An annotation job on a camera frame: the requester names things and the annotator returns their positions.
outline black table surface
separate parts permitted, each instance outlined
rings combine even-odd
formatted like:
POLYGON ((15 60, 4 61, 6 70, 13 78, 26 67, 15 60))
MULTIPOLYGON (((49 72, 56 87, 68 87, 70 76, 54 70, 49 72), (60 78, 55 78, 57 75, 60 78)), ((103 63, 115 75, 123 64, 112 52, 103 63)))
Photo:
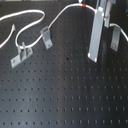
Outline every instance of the black table surface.
MULTIPOLYGON (((0 17, 40 9, 45 20, 26 30, 18 43, 35 41, 40 30, 73 1, 2 2, 0 17)), ((89 4, 95 7, 93 0, 89 4)), ((126 3, 117 0, 111 22, 128 33, 126 3)), ((94 13, 86 8, 66 10, 51 27, 53 47, 43 40, 34 54, 12 69, 18 54, 15 37, 25 25, 41 17, 25 14, 0 22, 0 42, 14 23, 16 31, 0 49, 0 128, 128 128, 128 43, 121 34, 117 52, 110 48, 113 28, 103 27, 98 62, 88 57, 94 13)))

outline gray metal block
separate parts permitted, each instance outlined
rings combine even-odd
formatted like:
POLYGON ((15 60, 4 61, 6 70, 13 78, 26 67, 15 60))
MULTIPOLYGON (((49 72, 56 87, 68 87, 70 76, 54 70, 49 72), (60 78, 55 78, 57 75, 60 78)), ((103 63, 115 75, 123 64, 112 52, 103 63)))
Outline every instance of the gray metal block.
POLYGON ((97 62, 103 20, 104 20, 103 12, 100 11, 100 8, 99 8, 94 17, 91 42, 90 42, 89 53, 88 53, 88 57, 94 62, 97 62))
POLYGON ((100 7, 102 7, 103 10, 105 10, 105 8, 106 8, 106 3, 107 3, 107 0, 101 0, 100 1, 100 7))
POLYGON ((113 4, 116 4, 116 0, 108 0, 108 1, 110 1, 113 4))
POLYGON ((114 51, 118 50, 119 40, 120 40, 120 28, 114 27, 113 35, 112 35, 112 42, 111 42, 111 49, 114 51))

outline wire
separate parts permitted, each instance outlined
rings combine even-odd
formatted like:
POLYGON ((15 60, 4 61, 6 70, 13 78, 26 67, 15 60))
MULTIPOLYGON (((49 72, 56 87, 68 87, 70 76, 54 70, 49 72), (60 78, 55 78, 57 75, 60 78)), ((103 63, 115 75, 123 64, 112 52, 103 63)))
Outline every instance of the wire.
POLYGON ((12 34, 13 34, 13 32, 14 32, 15 30, 16 30, 16 29, 15 29, 15 25, 13 24, 9 36, 7 37, 7 39, 6 39, 2 44, 0 44, 0 48, 2 48, 2 47, 9 41, 9 39, 11 38, 11 36, 12 36, 12 34))
MULTIPOLYGON (((92 11, 94 11, 94 12, 96 11, 96 10, 95 10, 94 8, 92 8, 91 6, 85 5, 85 4, 76 3, 76 4, 67 5, 67 6, 55 17, 55 19, 51 22, 51 24, 49 25, 48 29, 51 28, 51 26, 53 25, 53 23, 58 19, 58 17, 59 17, 66 9, 68 9, 68 8, 70 8, 70 7, 75 7, 75 6, 87 7, 87 8, 89 8, 90 10, 92 10, 92 11)), ((17 47, 20 46, 20 45, 17 43, 17 40, 18 40, 18 37, 20 36, 20 34, 21 34, 23 31, 25 31, 26 29, 28 29, 28 28, 30 28, 30 27, 32 27, 32 26, 34 26, 34 25, 40 23, 41 21, 43 21, 43 19, 44 19, 44 17, 45 17, 45 13, 44 13, 43 11, 41 11, 41 10, 35 10, 35 9, 33 9, 33 10, 25 10, 25 11, 21 11, 21 12, 12 13, 12 14, 9 14, 9 15, 6 15, 6 16, 3 16, 3 17, 0 18, 0 21, 2 21, 2 20, 4 20, 4 19, 10 18, 10 17, 14 17, 14 16, 18 16, 18 15, 22 15, 22 14, 26 14, 26 13, 40 13, 40 14, 43 14, 43 16, 42 16, 39 20, 34 21, 34 22, 32 22, 32 23, 26 25, 25 27, 23 27, 23 28, 17 33, 16 38, 15 38, 15 45, 16 45, 17 47)), ((11 31, 9 37, 7 38, 7 40, 5 40, 5 41, 2 43, 3 45, 6 44, 6 42, 10 39, 11 35, 12 35, 12 31, 11 31)), ((25 46, 25 48, 33 47, 35 44, 37 44, 37 43, 39 42, 39 40, 40 40, 41 38, 42 38, 42 35, 40 35, 40 36, 37 38, 37 40, 36 40, 35 42, 31 43, 30 45, 25 46)))
MULTIPOLYGON (((15 44, 16 44, 17 47, 20 46, 20 45, 17 43, 17 40, 18 40, 19 35, 20 35, 23 31, 25 31, 26 29, 28 29, 28 28, 30 28, 30 27, 32 27, 32 26, 34 26, 34 25, 40 23, 41 21, 43 21, 43 19, 44 19, 44 17, 45 17, 45 13, 44 13, 43 11, 41 11, 41 10, 32 9, 32 10, 25 10, 25 11, 21 11, 21 12, 12 13, 12 14, 9 14, 9 15, 6 15, 6 16, 3 16, 3 17, 0 18, 0 21, 2 21, 2 20, 4 20, 4 19, 10 18, 10 17, 14 17, 14 16, 18 16, 18 15, 22 15, 22 14, 26 14, 26 13, 40 13, 40 14, 43 14, 43 16, 42 16, 39 20, 34 21, 34 22, 32 22, 32 23, 26 25, 25 27, 23 27, 23 28, 18 32, 18 34, 16 35, 16 38, 15 38, 15 44)), ((38 41, 41 39, 41 37, 42 37, 42 36, 40 36, 40 37, 39 37, 35 42, 33 42, 32 44, 25 46, 25 48, 33 47, 35 44, 38 43, 38 41)))
POLYGON ((56 17, 55 17, 55 19, 50 23, 50 25, 49 25, 49 27, 48 27, 48 29, 50 29, 51 28, 51 26, 53 25, 53 23, 58 19, 58 17, 66 10, 66 9, 68 9, 68 8, 70 8, 70 7, 75 7, 75 6, 82 6, 82 7, 87 7, 87 8, 89 8, 90 10, 92 10, 92 11, 94 11, 95 12, 95 9, 94 8, 92 8, 91 6, 89 6, 89 5, 85 5, 85 4, 79 4, 79 3, 77 3, 77 4, 70 4, 70 5, 67 5, 56 17))
POLYGON ((110 27, 116 26, 116 27, 120 28, 120 29, 121 29, 121 33, 124 35, 125 39, 126 39, 127 42, 128 42, 128 36, 126 35, 126 33, 124 32, 124 30, 123 30, 119 25, 117 25, 117 24, 115 24, 115 23, 110 23, 109 26, 110 26, 110 27))

